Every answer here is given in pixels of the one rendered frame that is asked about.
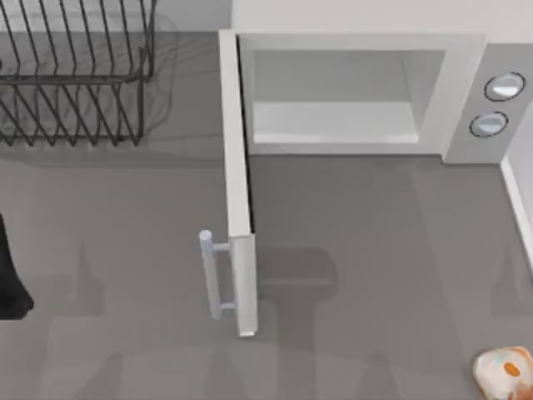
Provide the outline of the pale microwave door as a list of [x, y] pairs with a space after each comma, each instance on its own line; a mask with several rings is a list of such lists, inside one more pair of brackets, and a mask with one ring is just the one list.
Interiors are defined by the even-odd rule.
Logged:
[[218, 33], [227, 236], [232, 261], [233, 303], [238, 335], [241, 338], [251, 338], [258, 330], [257, 259], [248, 192], [246, 135], [237, 44], [234, 32], [223, 30]]

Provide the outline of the pale microwave oven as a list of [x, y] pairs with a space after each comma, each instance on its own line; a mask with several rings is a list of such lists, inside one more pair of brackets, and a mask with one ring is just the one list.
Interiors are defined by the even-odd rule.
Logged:
[[[438, 155], [496, 164], [533, 103], [533, 0], [232, 0], [254, 155]], [[526, 87], [492, 102], [487, 82]], [[478, 115], [506, 129], [475, 137]]]

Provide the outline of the round microwave knob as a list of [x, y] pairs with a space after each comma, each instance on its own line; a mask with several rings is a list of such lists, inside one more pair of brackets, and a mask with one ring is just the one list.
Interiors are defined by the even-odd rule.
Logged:
[[477, 138], [492, 138], [502, 133], [508, 124], [508, 117], [503, 112], [491, 112], [476, 116], [469, 129]]
[[484, 93], [492, 102], [505, 102], [516, 98], [526, 87], [525, 78], [518, 72], [509, 72], [491, 78], [485, 85]]

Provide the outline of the white and orange bottle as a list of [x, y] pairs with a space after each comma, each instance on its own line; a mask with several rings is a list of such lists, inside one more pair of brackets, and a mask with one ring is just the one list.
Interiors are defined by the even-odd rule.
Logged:
[[473, 378], [484, 400], [518, 400], [533, 388], [533, 356], [524, 347], [499, 347], [480, 353], [473, 362]]

